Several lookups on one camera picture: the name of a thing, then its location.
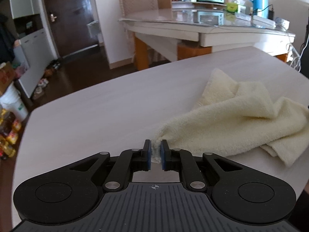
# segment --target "orange wooden leg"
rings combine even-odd
[[[177,45],[177,58],[183,60],[200,55],[210,54],[212,47],[201,47],[196,42],[183,42]]]
[[[138,70],[149,68],[147,44],[134,36],[135,42],[135,66]]]
[[[286,53],[286,54],[276,55],[275,57],[286,63],[288,61],[288,56],[289,54]]]

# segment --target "towel fold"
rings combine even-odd
[[[285,97],[273,103],[262,83],[236,82],[215,69],[193,109],[158,130],[153,162],[160,162],[162,139],[194,156],[226,157],[261,147],[291,166],[309,146],[309,110]]]

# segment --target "tabletop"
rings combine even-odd
[[[142,21],[142,22],[164,22],[173,24],[195,25],[202,27],[235,27],[259,30],[272,30],[287,34],[287,31],[279,26],[271,26],[262,22],[252,20],[245,21],[237,19],[235,15],[214,9],[158,9],[140,11],[122,17],[119,21]]]
[[[23,181],[107,151],[142,148],[168,119],[192,109],[214,68],[236,81],[261,81],[273,101],[286,96],[309,105],[309,80],[282,61],[254,47],[185,59],[122,76],[34,110],[16,161],[13,191]],[[309,178],[309,149],[290,167],[260,148],[230,159],[288,182],[297,197]],[[134,181],[179,181],[159,164],[136,172]],[[20,222],[12,206],[13,225]]]

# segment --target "baseboard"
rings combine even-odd
[[[109,68],[115,69],[115,68],[118,68],[124,65],[129,65],[131,63],[132,63],[132,58],[128,58],[128,59],[124,59],[124,60],[109,64]]]

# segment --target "hanging clothes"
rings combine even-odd
[[[0,63],[12,62],[14,55],[14,42],[16,38],[5,26],[8,18],[0,13]]]

